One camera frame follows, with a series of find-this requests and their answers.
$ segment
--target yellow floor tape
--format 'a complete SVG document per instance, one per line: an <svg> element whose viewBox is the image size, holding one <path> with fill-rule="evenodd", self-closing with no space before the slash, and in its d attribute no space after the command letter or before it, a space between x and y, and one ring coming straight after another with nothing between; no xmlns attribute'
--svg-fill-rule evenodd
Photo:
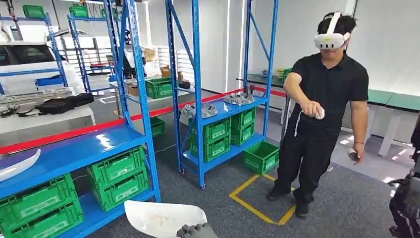
<svg viewBox="0 0 420 238"><path fill-rule="evenodd" d="M275 178L271 177L270 175L263 175L263 176L266 177L267 179L271 180L271 181L275 181ZM232 198L237 203L244 206L246 209L248 209L249 211L251 211L252 213L257 215L258 217L260 217L261 219L263 219L265 222L271 223L271 224L277 224L277 225L280 225L280 226L284 226L290 220L290 218L292 218L293 214L295 213L295 209L296 209L295 205L292 208L290 208L286 212L286 214L284 214L284 216L276 223L272 219L270 219L269 217L267 217L266 215L264 215L263 213L261 213L260 211L258 211L257 209L255 209L254 207L252 207L251 205L249 205L248 203L246 203L245 201L243 201L242 199L240 199L237 196L242 190L244 190L246 187L248 187L250 184L252 184L258 177L260 177L260 176L259 175L252 176L249 180L247 180L245 183L243 183L237 189L235 189L233 192L231 192L229 194L229 197Z"/></svg>

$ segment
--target cardboard box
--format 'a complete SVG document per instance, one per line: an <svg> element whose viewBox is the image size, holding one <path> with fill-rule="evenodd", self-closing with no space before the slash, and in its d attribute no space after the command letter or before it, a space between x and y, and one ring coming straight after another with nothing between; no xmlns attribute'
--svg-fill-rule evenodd
<svg viewBox="0 0 420 238"><path fill-rule="evenodd" d="M139 95L139 91L137 90L137 87L127 86L127 88L128 88L128 94L130 94L131 96Z"/></svg>
<svg viewBox="0 0 420 238"><path fill-rule="evenodd" d="M160 67L160 73L162 74L162 78L170 77L170 69L169 66ZM178 71L178 80L182 80L184 77L182 76L182 72Z"/></svg>
<svg viewBox="0 0 420 238"><path fill-rule="evenodd" d="M144 49L144 53L145 53L145 60L147 62L155 61L156 60L156 52L155 52L155 50L145 48Z"/></svg>

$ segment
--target blue shelving unit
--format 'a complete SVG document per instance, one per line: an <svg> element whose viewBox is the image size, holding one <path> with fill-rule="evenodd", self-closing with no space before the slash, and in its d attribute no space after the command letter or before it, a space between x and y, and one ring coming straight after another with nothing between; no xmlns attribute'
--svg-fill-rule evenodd
<svg viewBox="0 0 420 238"><path fill-rule="evenodd" d="M0 182L0 198L15 194L128 149L146 144L147 156L145 164L148 170L149 181L152 182L152 186L146 191L143 191L137 196L131 198L131 200L148 201L155 198L156 202L160 202L158 172L156 169L150 119L149 117L142 118L145 132L144 135L138 133L134 129L130 120L126 105L127 95L125 95L124 88L122 87L123 58L118 57L123 54L124 44L121 43L124 43L124 34L120 34L120 36L123 36L122 38L118 39L115 37L116 33L114 31L114 25L112 24L113 17L111 14L111 0L103 0L103 4L106 9L108 32L113 42L112 55L114 57L115 64L119 66L115 70L115 77L118 85L120 86L119 96L121 99L124 123L67 140L7 155L6 159L0 161L0 168L5 168L11 164L27 159L29 156L35 154L38 149L41 150L41 155L38 161L32 167L12 178ZM122 24L120 27L121 32L125 31L126 22L128 22L133 37L133 53L135 56L134 62L136 73L138 75L137 85L139 92L139 106L141 108L141 113L143 115L148 115L149 110L146 98L145 79L143 76L141 48L138 41L139 36L137 32L134 0L123 1L122 19L123 21L121 22ZM94 199L92 193L81 196L79 200L85 216L85 221L61 234L59 236L60 238L86 237L88 234L94 232L124 213L123 205L120 205L108 212L103 212L97 201Z"/></svg>
<svg viewBox="0 0 420 238"><path fill-rule="evenodd" d="M35 74L35 73L49 73L49 72L58 72L60 75L60 78L62 79L61 82L63 83L64 87L68 87L67 84L67 79L65 77L65 73L64 73L64 68L63 68L63 63L61 61L61 55L58 52L58 46L57 46L57 41L55 40L55 36L54 36L54 32L51 28L51 20L50 20L50 15L48 15L48 13L45 13L45 17L44 18L28 18L28 17L17 17L16 18L17 21L42 21L45 23L45 25L48 28L48 34L50 36L51 39L51 47L52 47L52 51L54 53L54 57L55 57L55 62L57 63L57 68L51 68L51 69L40 69L40 70L28 70L28 71L15 71L15 72L6 72L6 73L0 73L0 77L3 76L16 76L16 75L26 75L26 74ZM9 17L9 16L0 16L0 21L13 21L13 18ZM0 94L4 94L4 90L0 84Z"/></svg>
<svg viewBox="0 0 420 238"><path fill-rule="evenodd" d="M198 184L201 188L205 188L206 184L204 181L205 173L216 167L217 165L229 160L233 156L242 152L244 148L247 148L259 141L265 140L267 135L267 119L268 119L268 104L270 98L271 90L271 78L272 78L272 65L273 65L273 55L274 55L274 43L275 43L275 31L277 24L277 10L278 10L279 0L274 0L273 5L273 17L271 25L271 39L270 39L270 48L267 51L265 44L262 40L258 27L255 23L254 17L251 13L251 3L252 0L247 0L247 16L246 16L246 29L245 29L245 60L244 60L244 87L247 87L247 75L248 75L248 55L249 55L249 38L250 38L250 25L251 22L254 24L259 40L262 44L262 48L268 60L268 78L267 78L267 89L262 97L255 97L255 102L245 106L235 106L224 103L222 100L212 101L213 105L217 107L218 114L211 118L202 118L201 110L201 72L200 72L200 26L199 26L199 0L192 0L192 19L193 19L193 53L191 54L190 47L188 46L185 34L182 30L181 24L179 22L178 16L176 14L175 8L172 4L172 0L165 0L166 3L166 22L168 30L168 44L169 44L169 60L171 68L171 81L172 81L172 91L173 91L173 111L175 123L175 139L176 139L176 149L177 149L177 160L178 160L178 170L183 173L185 169L191 171L192 173L198 176ZM182 42L187 51L188 57L191 61L191 65L194 69L194 86L195 90L195 103L196 103L196 116L194 121L197 124L197 145L198 145L198 156L192 155L189 151L183 151L183 148L186 148L185 144L187 143L188 134L191 132L191 123L187 135L181 140L181 133L179 127L180 114L178 110L178 91L183 89L176 86L176 65L175 65L175 51L174 51L174 24L175 22L178 31L180 33ZM250 140L245 142L242 146L231 145L230 150L208 163L204 162L203 159L203 126L216 122L218 120L233 116L250 108L256 107L260 104L265 105L264 112L264 125L262 130L262 135L255 134Z"/></svg>
<svg viewBox="0 0 420 238"><path fill-rule="evenodd" d="M99 91L111 89L111 87L91 89L91 86L89 84L89 77L86 73L85 61L83 59L83 51L82 51L82 48L81 48L80 42L79 42L79 33L77 32L77 26L76 26L76 21L99 21L99 22L106 22L107 23L107 19L98 18L98 17L75 17L73 14L70 14L70 15L67 15L67 20L68 20L68 25L70 27L71 37L73 38L74 49L76 51L77 62L79 63L80 74L82 76L83 84L85 86L85 91L86 92L99 92ZM114 43L116 43L116 39L119 38L118 37L118 35L119 35L119 33L118 33L118 30L119 30L118 29L118 21L119 21L119 19L114 19L112 21L113 37L110 38L111 47L117 47L118 46L117 44L114 44ZM111 69L111 76L109 77L109 80L112 80L114 78L114 71L112 70L113 66L111 66L111 65L107 66L107 67L91 67L90 71L94 72L94 71L106 70L106 69Z"/></svg>

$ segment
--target white vr headset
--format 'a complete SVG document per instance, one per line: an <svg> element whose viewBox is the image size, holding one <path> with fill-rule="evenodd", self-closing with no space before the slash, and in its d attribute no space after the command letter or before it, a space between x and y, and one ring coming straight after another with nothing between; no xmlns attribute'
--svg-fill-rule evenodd
<svg viewBox="0 0 420 238"><path fill-rule="evenodd" d="M319 34L315 36L315 45L320 50L331 50L338 49L343 46L344 42L350 38L350 33L341 35L340 33L334 33L337 21L340 18L341 13L336 12L331 19L327 33Z"/></svg>

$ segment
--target green crate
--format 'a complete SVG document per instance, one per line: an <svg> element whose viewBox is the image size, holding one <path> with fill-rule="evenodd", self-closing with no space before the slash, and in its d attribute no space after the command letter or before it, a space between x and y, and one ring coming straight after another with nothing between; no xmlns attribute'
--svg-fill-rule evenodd
<svg viewBox="0 0 420 238"><path fill-rule="evenodd" d="M152 135L156 137L158 135L165 135L166 127L165 121L159 118L150 118L150 124L152 126Z"/></svg>
<svg viewBox="0 0 420 238"><path fill-rule="evenodd" d="M157 99L172 96L172 85L170 77L153 78L145 80L146 94L148 97Z"/></svg>
<svg viewBox="0 0 420 238"><path fill-rule="evenodd" d="M232 144L240 146L254 135L254 123L248 125L242 130L232 129Z"/></svg>
<svg viewBox="0 0 420 238"><path fill-rule="evenodd" d="M140 192L149 188L149 179L146 169L132 175L109 188L93 189L93 194L104 212L124 203Z"/></svg>
<svg viewBox="0 0 420 238"><path fill-rule="evenodd" d="M232 116L232 129L242 130L255 121L257 107Z"/></svg>
<svg viewBox="0 0 420 238"><path fill-rule="evenodd" d="M70 174L54 178L15 195L0 199L0 223L10 229L77 199Z"/></svg>
<svg viewBox="0 0 420 238"><path fill-rule="evenodd" d="M5 238L52 238L84 220L79 200L76 199L16 229L10 229L3 224L0 224L0 229Z"/></svg>
<svg viewBox="0 0 420 238"><path fill-rule="evenodd" d="M69 8L70 13L75 17L88 17L88 8L86 6L73 5Z"/></svg>
<svg viewBox="0 0 420 238"><path fill-rule="evenodd" d="M44 9L41 6L36 5L23 5L23 14L29 18L44 18Z"/></svg>
<svg viewBox="0 0 420 238"><path fill-rule="evenodd" d="M125 180L145 168L145 153L142 146L124 151L86 167L94 187L105 189Z"/></svg>
<svg viewBox="0 0 420 238"><path fill-rule="evenodd" d="M287 76L292 72L292 68L287 68L283 70L283 77L281 78L281 82L286 82Z"/></svg>
<svg viewBox="0 0 420 238"><path fill-rule="evenodd" d="M117 19L117 18L118 18L118 9L117 9L117 8L113 8L113 9L112 9L112 15L113 15L113 17L114 17L115 19ZM106 18L105 9L102 9L102 10L101 10L101 16L102 16L102 18Z"/></svg>
<svg viewBox="0 0 420 238"><path fill-rule="evenodd" d="M192 118L188 119L188 124L193 121ZM222 138L225 138L230 134L231 118L225 118L223 120L216 121L215 123L206 125L203 127L203 144L209 144L216 142ZM191 133L197 136L197 127L193 126Z"/></svg>
<svg viewBox="0 0 420 238"><path fill-rule="evenodd" d="M242 153L245 167L262 175L278 164L279 148L265 141L258 142Z"/></svg>
<svg viewBox="0 0 420 238"><path fill-rule="evenodd" d="M198 156L197 137L190 135L188 138L190 144L191 154ZM229 151L230 149L230 134L226 137L209 144L203 144L203 158L204 162L210 162L215 157Z"/></svg>

